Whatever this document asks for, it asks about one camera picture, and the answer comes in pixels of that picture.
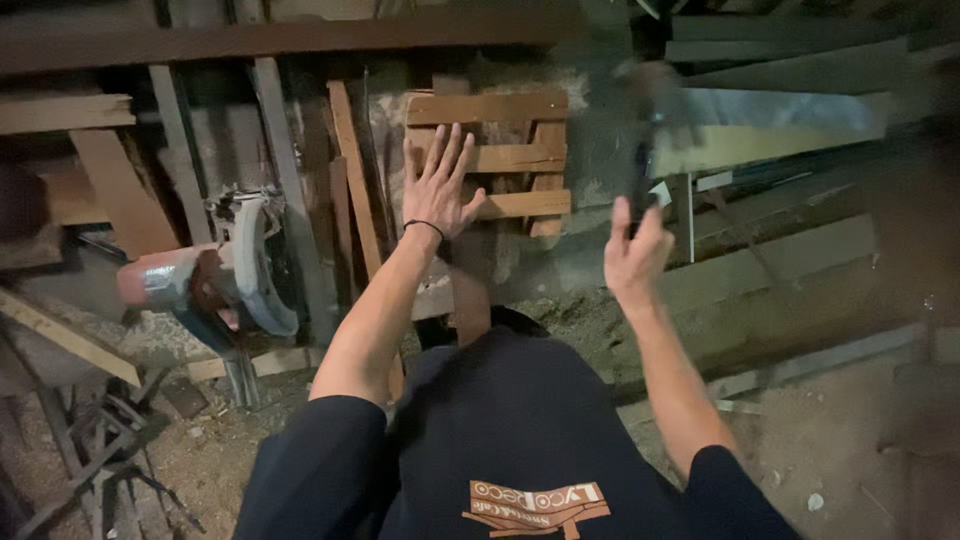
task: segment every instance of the t-shirt logo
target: t-shirt logo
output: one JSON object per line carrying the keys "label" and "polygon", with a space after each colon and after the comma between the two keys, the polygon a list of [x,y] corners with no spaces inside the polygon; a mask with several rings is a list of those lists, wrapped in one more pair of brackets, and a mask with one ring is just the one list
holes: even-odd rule
{"label": "t-shirt logo", "polygon": [[578,521],[609,515],[596,482],[532,493],[476,480],[470,482],[470,512],[463,513],[493,527],[490,538],[547,534],[562,528],[566,540],[580,538]]}

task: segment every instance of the black wristband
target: black wristband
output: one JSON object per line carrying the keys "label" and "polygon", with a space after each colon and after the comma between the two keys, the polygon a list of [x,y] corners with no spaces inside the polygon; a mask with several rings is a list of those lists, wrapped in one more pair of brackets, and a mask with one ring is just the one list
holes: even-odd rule
{"label": "black wristband", "polygon": [[407,227],[410,227],[411,225],[416,225],[418,223],[422,223],[423,225],[429,225],[430,227],[433,227],[434,231],[436,231],[437,233],[440,233],[440,243],[441,244],[446,243],[446,235],[444,234],[444,232],[440,230],[440,227],[437,227],[436,225],[430,223],[429,221],[420,221],[419,219],[411,219],[410,221],[403,224],[403,231],[406,233]]}

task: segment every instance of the black t-shirt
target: black t-shirt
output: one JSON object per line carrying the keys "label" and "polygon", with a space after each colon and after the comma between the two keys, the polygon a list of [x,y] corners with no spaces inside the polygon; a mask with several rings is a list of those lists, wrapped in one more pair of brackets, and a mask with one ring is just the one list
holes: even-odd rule
{"label": "black t-shirt", "polygon": [[675,489],[559,341],[496,328],[416,366],[389,430],[332,396],[264,440],[234,538],[797,538],[722,447]]}

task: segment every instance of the miter saw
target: miter saw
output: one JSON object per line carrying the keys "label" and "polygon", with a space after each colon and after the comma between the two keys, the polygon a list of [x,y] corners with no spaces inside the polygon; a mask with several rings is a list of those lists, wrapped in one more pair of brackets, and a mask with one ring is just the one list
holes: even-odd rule
{"label": "miter saw", "polygon": [[131,307],[169,311],[224,361],[236,402],[257,407],[252,332],[292,336],[300,327],[283,235],[282,197],[231,191],[208,205],[219,242],[146,255],[117,272]]}

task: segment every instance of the left hand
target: left hand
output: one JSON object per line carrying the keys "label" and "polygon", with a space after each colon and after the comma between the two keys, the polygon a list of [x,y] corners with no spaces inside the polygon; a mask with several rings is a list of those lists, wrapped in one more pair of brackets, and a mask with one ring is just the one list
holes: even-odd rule
{"label": "left hand", "polygon": [[403,139],[406,170],[406,183],[403,187],[403,222],[406,223],[411,219],[426,221],[443,231],[444,236],[449,240],[476,218],[480,205],[487,200],[487,193],[481,187],[477,189],[472,201],[466,205],[461,204],[460,191],[464,185],[464,175],[467,173],[469,153],[473,148],[473,134],[467,134],[464,148],[460,150],[457,157],[461,129],[460,124],[453,124],[450,140],[446,144],[444,156],[441,159],[440,152],[444,147],[445,132],[445,126],[437,127],[419,180],[417,180],[413,141],[409,137]]}

